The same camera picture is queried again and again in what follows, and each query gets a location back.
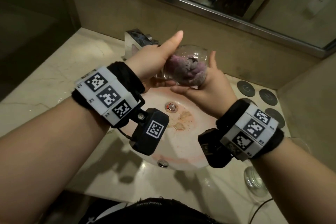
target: cable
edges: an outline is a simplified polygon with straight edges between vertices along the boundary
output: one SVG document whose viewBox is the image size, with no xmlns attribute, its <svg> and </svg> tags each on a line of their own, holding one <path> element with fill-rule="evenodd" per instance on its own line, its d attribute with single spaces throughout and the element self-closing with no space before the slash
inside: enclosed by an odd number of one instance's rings
<svg viewBox="0 0 336 224">
<path fill-rule="evenodd" d="M 271 198 L 271 199 L 269 199 L 269 200 L 266 200 L 264 203 L 262 203 L 261 205 L 259 205 L 259 207 L 256 209 L 256 211 L 254 212 L 254 214 L 253 214 L 253 216 L 252 216 L 252 218 L 251 218 L 251 220 L 250 220 L 250 222 L 249 222 L 249 224 L 251 224 L 252 223 L 252 221 L 253 221 L 253 219 L 254 219 L 254 216 L 256 215 L 256 213 L 259 211 L 259 209 L 264 205 L 264 204 L 266 204 L 266 203 L 268 203 L 269 201 L 272 201 L 273 199 Z"/>
<path fill-rule="evenodd" d="M 122 130 L 120 128 L 118 128 L 119 132 L 124 136 L 126 137 L 127 139 L 131 140 L 132 141 L 132 137 L 126 135 L 124 132 L 122 132 Z"/>
</svg>

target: countertop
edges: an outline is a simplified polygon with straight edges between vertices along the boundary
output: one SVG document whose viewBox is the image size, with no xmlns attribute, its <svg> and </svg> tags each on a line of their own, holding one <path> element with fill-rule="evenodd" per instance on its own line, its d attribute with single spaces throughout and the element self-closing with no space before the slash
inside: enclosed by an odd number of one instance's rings
<svg viewBox="0 0 336 224">
<path fill-rule="evenodd" d="M 0 136 L 47 111 L 68 96 L 73 82 L 100 65 L 121 61 L 124 42 L 84 28 L 76 32 L 0 103 Z M 223 223 L 248 223 L 258 205 L 244 183 L 250 162 L 233 159 L 225 168 L 163 169 L 143 161 L 110 130 L 66 189 L 122 202 L 174 198 Z M 287 223 L 271 201 L 254 218 L 258 224 Z"/>
</svg>

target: black round button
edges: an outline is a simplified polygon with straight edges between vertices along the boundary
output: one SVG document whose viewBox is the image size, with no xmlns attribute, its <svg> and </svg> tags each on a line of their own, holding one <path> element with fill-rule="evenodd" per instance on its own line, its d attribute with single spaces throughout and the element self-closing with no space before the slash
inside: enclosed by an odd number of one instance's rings
<svg viewBox="0 0 336 224">
<path fill-rule="evenodd" d="M 237 82 L 238 90 L 247 97 L 253 97 L 255 95 L 254 87 L 246 81 Z"/>
<path fill-rule="evenodd" d="M 256 105 L 251 99 L 249 99 L 249 98 L 242 98 L 242 100 L 244 100 L 245 102 L 247 102 L 247 103 L 253 103 L 254 105 Z"/>
<path fill-rule="evenodd" d="M 285 119 L 277 110 L 273 108 L 267 108 L 265 110 L 265 113 L 274 118 L 277 122 L 279 122 L 278 128 L 283 128 L 285 126 Z"/>
<path fill-rule="evenodd" d="M 277 105 L 278 103 L 277 97 L 269 90 L 262 89 L 259 91 L 259 95 L 266 104 Z"/>
</svg>

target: white sink basin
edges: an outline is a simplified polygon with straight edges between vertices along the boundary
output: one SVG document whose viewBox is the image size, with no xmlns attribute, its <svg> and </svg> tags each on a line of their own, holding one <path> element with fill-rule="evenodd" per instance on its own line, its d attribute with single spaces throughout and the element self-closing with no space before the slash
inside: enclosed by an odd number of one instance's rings
<svg viewBox="0 0 336 224">
<path fill-rule="evenodd" d="M 202 112 L 194 103 L 186 97 L 175 94 L 169 88 L 150 89 L 143 94 L 146 103 L 142 107 L 157 108 L 169 115 L 169 125 L 166 128 L 155 152 L 146 156 L 131 150 L 147 162 L 158 166 L 158 160 L 162 159 L 169 163 L 170 169 L 193 170 L 208 165 L 203 151 L 198 143 L 198 135 L 209 128 L 215 128 L 216 119 Z M 165 109 L 167 102 L 177 104 L 177 112 L 168 113 Z M 137 124 L 132 120 L 122 130 L 132 135 Z"/>
</svg>

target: wrist-mounted device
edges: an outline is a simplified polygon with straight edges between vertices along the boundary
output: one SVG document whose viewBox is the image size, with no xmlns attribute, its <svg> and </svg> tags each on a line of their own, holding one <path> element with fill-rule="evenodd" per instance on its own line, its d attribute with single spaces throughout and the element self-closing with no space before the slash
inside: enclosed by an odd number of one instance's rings
<svg viewBox="0 0 336 224">
<path fill-rule="evenodd" d="M 198 141 L 210 166 L 225 167 L 234 157 L 255 159 L 274 150 L 284 133 L 278 122 L 253 103 L 242 99 L 216 121 L 216 128 L 199 135 Z"/>
<path fill-rule="evenodd" d="M 138 124 L 130 139 L 132 148 L 151 155 L 168 123 L 169 116 L 156 108 L 141 109 L 145 88 L 123 62 L 91 71 L 75 82 L 73 99 L 87 109 L 94 109 L 112 128 L 121 128 L 131 119 Z"/>
</svg>

